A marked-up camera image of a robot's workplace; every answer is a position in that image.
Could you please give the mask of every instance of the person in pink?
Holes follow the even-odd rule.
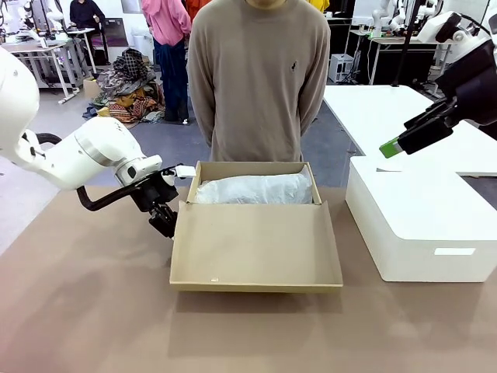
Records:
[[[181,0],[143,0],[142,9],[154,37],[155,58],[161,66],[165,120],[188,123],[188,76],[185,35],[192,30]]]

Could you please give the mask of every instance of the white storage box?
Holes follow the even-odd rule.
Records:
[[[328,77],[332,82],[341,82],[350,73],[354,59],[348,54],[332,54],[329,62]]]
[[[483,282],[497,211],[456,173],[378,172],[352,157],[346,202],[385,281]]]

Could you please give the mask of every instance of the white plastic bag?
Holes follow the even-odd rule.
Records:
[[[300,173],[276,176],[236,176],[208,181],[196,192],[198,204],[311,204],[312,179]]]

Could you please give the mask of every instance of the cardboard box lid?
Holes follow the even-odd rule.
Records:
[[[181,203],[170,283],[194,291],[341,287],[328,205]]]

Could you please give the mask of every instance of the cardboard box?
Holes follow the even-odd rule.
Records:
[[[313,204],[197,204],[204,181],[299,173],[308,163],[199,162],[180,203],[170,283],[179,291],[328,292],[343,286],[332,221]]]
[[[85,90],[85,98],[87,99],[94,99],[102,92],[102,90],[100,89],[99,85],[96,83],[96,80],[93,77],[86,78],[83,81],[83,89]]]

